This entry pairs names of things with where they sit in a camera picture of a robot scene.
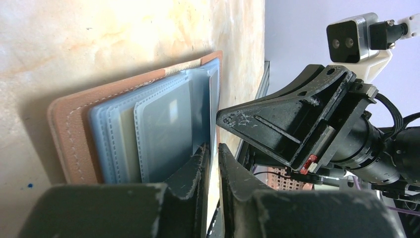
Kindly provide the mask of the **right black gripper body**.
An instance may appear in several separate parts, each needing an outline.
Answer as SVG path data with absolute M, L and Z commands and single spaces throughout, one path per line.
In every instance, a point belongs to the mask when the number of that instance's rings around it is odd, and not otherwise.
M 381 102 L 391 113 L 392 127 L 377 128 L 366 110 Z M 370 183 L 373 189 L 405 194 L 420 189 L 420 129 L 411 126 L 419 113 L 402 117 L 399 110 L 371 84 L 361 80 L 344 89 L 329 118 L 321 118 L 317 142 L 307 143 L 306 158 L 296 172 L 319 175 L 339 168 Z

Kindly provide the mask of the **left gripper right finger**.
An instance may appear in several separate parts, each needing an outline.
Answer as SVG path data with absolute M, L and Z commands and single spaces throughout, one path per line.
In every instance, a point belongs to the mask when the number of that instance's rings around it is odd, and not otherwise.
M 278 191 L 218 146 L 220 206 L 227 238 L 403 238 L 405 232 L 366 191 Z

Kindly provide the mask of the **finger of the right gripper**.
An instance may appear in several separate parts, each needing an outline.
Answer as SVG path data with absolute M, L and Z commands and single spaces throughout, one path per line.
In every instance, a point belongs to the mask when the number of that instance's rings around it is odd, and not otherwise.
M 338 134 L 339 107 L 355 79 L 344 66 L 310 64 L 282 90 L 218 111 L 216 124 L 299 171 Z

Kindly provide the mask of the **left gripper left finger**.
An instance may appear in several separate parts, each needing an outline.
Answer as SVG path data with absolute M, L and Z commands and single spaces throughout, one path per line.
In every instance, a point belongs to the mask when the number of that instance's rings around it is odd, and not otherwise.
M 203 238 L 207 233 L 210 149 L 161 183 L 61 185 L 47 190 L 20 238 Z

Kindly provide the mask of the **brown leather card holder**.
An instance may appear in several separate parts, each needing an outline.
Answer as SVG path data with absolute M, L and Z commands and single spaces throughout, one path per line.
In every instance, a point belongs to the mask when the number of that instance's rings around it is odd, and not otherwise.
M 67 185 L 144 183 L 134 106 L 176 80 L 187 80 L 190 89 L 192 153 L 186 163 L 199 146 L 207 144 L 211 168 L 222 56 L 222 51 L 216 51 L 53 101 L 49 123 Z

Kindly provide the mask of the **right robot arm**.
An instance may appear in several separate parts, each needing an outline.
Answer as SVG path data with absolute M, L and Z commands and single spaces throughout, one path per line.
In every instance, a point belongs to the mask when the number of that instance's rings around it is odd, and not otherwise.
M 417 238 L 419 113 L 403 117 L 341 65 L 308 65 L 280 91 L 220 110 L 227 238 Z

